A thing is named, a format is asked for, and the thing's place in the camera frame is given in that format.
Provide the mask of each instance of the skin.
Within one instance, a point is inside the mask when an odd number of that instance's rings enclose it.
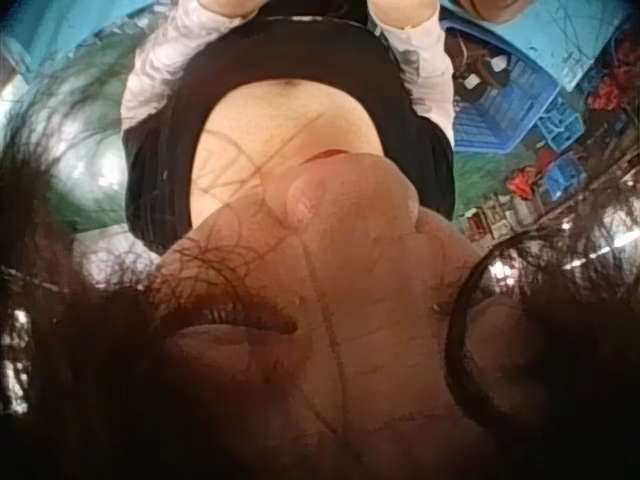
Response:
[[[391,3],[376,0],[376,13]],[[257,134],[229,128],[243,145]],[[447,391],[447,318],[434,308],[453,300],[480,255],[419,206],[414,187],[366,132],[354,140],[329,117],[295,148],[279,150],[268,174],[216,195],[217,204],[200,210],[194,229],[163,257],[154,288],[160,301],[170,295],[225,309],[226,287],[236,287],[242,315],[232,315],[234,326],[191,329],[173,347],[210,389],[222,419],[216,428],[252,463],[292,473],[291,462],[304,455],[316,473],[337,469],[327,472],[333,478],[356,478],[363,465],[380,478],[442,478],[492,453]],[[200,147],[207,141],[203,134]],[[351,153],[305,161],[337,146]],[[532,411],[522,400],[537,398],[531,386],[503,374],[533,354],[534,334],[508,299],[489,298],[470,315],[469,345],[482,378],[504,408]],[[260,329],[247,328],[257,317]],[[341,442],[350,445],[338,449],[347,458],[329,462],[329,446]]]

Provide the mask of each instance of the blue plastic basket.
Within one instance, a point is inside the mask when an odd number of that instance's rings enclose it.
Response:
[[[553,99],[536,124],[556,152],[562,152],[584,133],[582,117],[561,95]]]
[[[508,153],[535,124],[560,90],[541,67],[485,28],[459,17],[444,16],[442,26],[475,36],[511,54],[509,85],[490,88],[480,102],[457,104],[456,151]]]
[[[572,152],[558,158],[551,164],[544,176],[544,183],[554,202],[573,192],[587,178],[587,174]]]

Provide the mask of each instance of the eye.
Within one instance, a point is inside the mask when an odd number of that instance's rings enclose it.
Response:
[[[291,335],[298,323],[291,316],[263,299],[251,299],[209,306],[204,309],[202,325],[231,325]]]

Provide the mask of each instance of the person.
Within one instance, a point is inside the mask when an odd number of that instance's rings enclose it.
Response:
[[[0,154],[8,478],[637,477],[634,189],[483,257],[356,150],[265,175],[150,273],[114,258],[95,285],[48,204],[39,100]]]
[[[390,160],[451,218],[438,2],[368,2],[391,52],[364,0],[265,3],[181,0],[138,50],[121,108],[131,232],[162,254],[247,190],[340,152]]]

